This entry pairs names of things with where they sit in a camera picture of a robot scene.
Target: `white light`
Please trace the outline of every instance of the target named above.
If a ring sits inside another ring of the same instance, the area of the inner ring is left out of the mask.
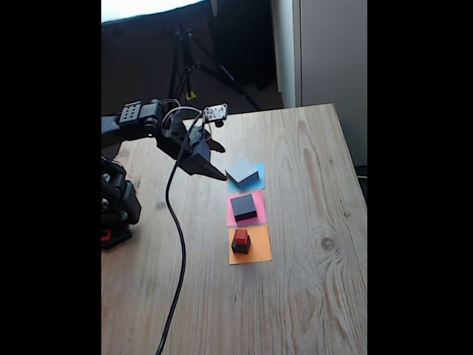
[[[102,22],[170,11],[202,0],[101,0]]]

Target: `blue paper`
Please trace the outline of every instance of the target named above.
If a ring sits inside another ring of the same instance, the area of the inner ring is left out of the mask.
[[[252,164],[258,169],[258,180],[250,181],[249,183],[239,188],[230,178],[228,179],[228,191],[247,191],[247,190],[261,190],[265,187],[265,165],[263,163]]]

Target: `wood grain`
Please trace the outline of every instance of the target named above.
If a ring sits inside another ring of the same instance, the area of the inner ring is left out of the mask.
[[[264,162],[273,261],[230,266],[226,182],[177,170],[171,204],[187,267],[165,354],[366,354],[367,206],[332,104],[228,117],[220,171]],[[116,157],[143,207],[134,237],[102,252],[102,354],[154,354],[180,270],[164,203],[174,161],[153,139]]]

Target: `paper sheet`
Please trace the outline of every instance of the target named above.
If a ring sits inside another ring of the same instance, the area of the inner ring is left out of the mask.
[[[268,226],[245,227],[245,229],[248,231],[251,240],[248,254],[234,254],[233,250],[231,250],[231,242],[234,238],[235,229],[228,230],[230,265],[271,261],[273,257],[271,255]]]
[[[265,165],[263,163],[252,164],[258,169],[258,180],[253,180],[242,188],[239,188],[231,179],[228,179],[228,191],[248,191],[248,190],[261,190],[265,187]]]
[[[231,208],[230,200],[235,197],[243,195],[229,195],[227,196],[227,227],[240,227],[250,226],[253,224],[265,224],[266,223],[266,208],[265,199],[263,198],[263,191],[259,190],[251,194],[253,196],[253,202],[256,207],[256,217],[248,218],[247,220],[235,221],[234,210]]]

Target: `orange paper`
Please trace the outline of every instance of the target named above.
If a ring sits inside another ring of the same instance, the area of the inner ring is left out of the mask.
[[[230,265],[257,263],[259,261],[271,261],[271,244],[269,243],[268,226],[244,227],[250,236],[251,244],[248,254],[238,254],[231,250],[231,242],[234,239],[235,228],[228,230],[228,248],[230,252]]]

